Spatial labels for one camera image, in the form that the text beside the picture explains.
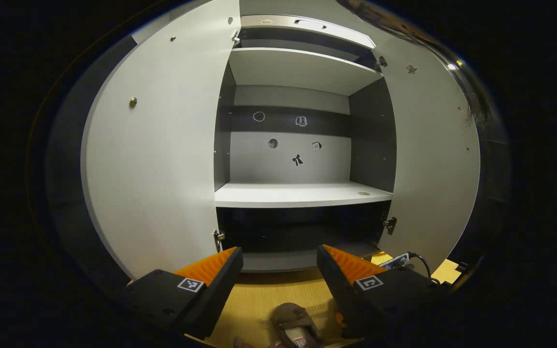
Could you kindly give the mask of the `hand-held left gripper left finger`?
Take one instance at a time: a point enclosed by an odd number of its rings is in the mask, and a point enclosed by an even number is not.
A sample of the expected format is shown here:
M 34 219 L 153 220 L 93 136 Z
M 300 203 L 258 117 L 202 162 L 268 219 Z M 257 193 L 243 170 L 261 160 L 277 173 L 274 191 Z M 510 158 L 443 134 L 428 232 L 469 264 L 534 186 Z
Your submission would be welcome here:
M 242 249 L 231 247 L 176 272 L 151 271 L 126 286 L 124 302 L 163 330 L 204 340 L 212 334 L 242 268 Z

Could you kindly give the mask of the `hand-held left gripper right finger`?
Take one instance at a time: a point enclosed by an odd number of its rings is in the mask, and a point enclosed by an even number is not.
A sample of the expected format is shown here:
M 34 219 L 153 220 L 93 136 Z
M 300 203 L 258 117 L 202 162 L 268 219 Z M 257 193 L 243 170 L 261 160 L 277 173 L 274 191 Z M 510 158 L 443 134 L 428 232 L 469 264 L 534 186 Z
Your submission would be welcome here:
M 448 295 L 447 286 L 408 266 L 387 269 L 329 245 L 318 246 L 317 267 L 355 338 L 416 331 Z

